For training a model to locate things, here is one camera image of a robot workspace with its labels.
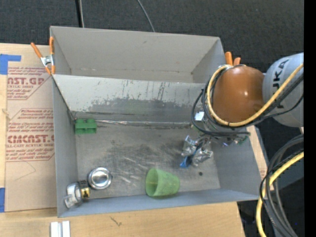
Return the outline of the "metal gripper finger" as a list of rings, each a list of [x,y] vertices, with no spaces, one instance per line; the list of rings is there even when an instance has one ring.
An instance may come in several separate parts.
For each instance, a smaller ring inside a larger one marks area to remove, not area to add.
[[[200,148],[195,152],[192,158],[192,165],[195,167],[199,166],[201,163],[210,159],[212,156],[213,156],[213,152],[211,150]]]
[[[184,140],[184,145],[182,148],[181,156],[188,157],[192,156],[198,147],[198,141],[196,139],[192,139],[189,135]]]

